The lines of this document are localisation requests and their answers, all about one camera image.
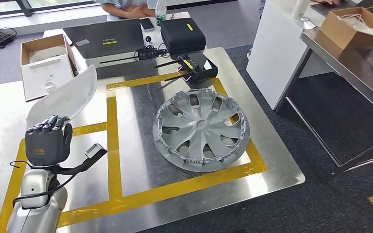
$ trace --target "black robotic glove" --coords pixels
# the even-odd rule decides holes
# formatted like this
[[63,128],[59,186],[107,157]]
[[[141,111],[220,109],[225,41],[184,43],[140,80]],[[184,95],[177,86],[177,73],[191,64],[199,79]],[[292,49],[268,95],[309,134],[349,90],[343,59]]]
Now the black robotic glove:
[[53,166],[65,161],[70,152],[73,129],[66,124],[67,116],[52,115],[42,123],[36,124],[25,133],[25,152],[34,166]]

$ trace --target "open cardboard box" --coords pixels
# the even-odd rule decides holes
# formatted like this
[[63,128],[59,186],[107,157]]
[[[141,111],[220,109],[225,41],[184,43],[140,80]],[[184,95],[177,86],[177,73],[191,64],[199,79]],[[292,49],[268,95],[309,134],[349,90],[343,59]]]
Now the open cardboard box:
[[71,47],[61,34],[24,42],[21,71],[25,100],[43,97],[74,77]]
[[359,47],[373,47],[373,33],[357,31],[338,16],[361,14],[366,25],[373,29],[373,13],[363,7],[331,11],[320,27],[320,31],[342,50]]

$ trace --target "stainless steel table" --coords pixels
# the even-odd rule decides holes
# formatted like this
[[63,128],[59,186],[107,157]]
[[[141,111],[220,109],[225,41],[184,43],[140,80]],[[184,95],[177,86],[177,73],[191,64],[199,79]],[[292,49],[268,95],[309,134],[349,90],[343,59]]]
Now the stainless steel table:
[[319,28],[304,30],[300,38],[307,44],[308,49],[295,69],[290,82],[279,101],[276,112],[280,113],[286,102],[291,105],[302,121],[314,134],[319,143],[323,146],[325,151],[330,155],[334,163],[338,166],[338,168],[332,172],[333,176],[373,163],[372,146],[350,161],[341,164],[336,155],[333,154],[314,127],[308,122],[289,97],[289,92],[296,84],[306,62],[311,54],[315,52],[373,104],[373,48],[341,50],[326,35],[320,32]]
[[[108,154],[66,185],[69,197],[59,233],[137,232],[305,181],[225,50],[204,53],[219,74],[193,88],[213,88],[238,101],[251,127],[252,142],[244,155],[227,169],[193,174],[158,154],[151,133],[153,116],[175,92],[190,89],[183,80],[162,81],[175,75],[177,65],[160,68],[160,76],[99,80],[95,96],[71,122],[71,155],[62,166],[80,164],[94,142]],[[155,63],[168,60],[157,58]],[[32,105],[24,102],[22,82],[0,84],[0,232],[24,173],[25,166],[13,170],[9,162],[25,157],[22,138]],[[60,176],[60,182],[66,178]]]

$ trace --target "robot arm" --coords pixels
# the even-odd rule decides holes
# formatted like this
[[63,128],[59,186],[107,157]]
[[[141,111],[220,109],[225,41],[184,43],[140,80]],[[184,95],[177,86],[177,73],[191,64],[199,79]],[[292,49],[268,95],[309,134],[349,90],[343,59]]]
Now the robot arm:
[[[9,218],[7,233],[54,233],[68,198],[64,186],[106,154],[106,150],[96,143],[85,152],[87,158],[81,165],[60,167],[59,163],[68,158],[70,151],[71,124],[66,124],[62,132],[68,120],[67,117],[51,116],[27,129],[25,151],[32,165],[22,178],[19,196],[13,201],[14,210]],[[57,175],[71,177],[60,184]]]

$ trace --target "robot finger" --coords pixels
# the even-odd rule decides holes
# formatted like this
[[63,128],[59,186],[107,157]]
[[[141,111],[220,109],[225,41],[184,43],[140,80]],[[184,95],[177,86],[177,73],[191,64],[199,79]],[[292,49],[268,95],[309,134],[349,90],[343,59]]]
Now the robot finger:
[[48,123],[48,121],[49,121],[49,118],[45,119],[45,120],[42,121],[42,123],[40,123],[40,124],[42,124],[42,125],[46,125],[46,124]]
[[56,121],[56,124],[55,124],[55,125],[58,125],[60,128],[63,128],[65,122],[67,122],[68,120],[70,120],[70,118],[67,117],[67,116],[64,116],[64,117],[58,117],[58,120]]
[[42,124],[36,124],[32,129],[33,129],[33,131],[34,131],[34,133],[39,133],[39,132],[41,132],[42,131]]
[[53,127],[57,120],[58,120],[58,115],[52,115],[49,118],[48,124],[51,124],[51,126]]

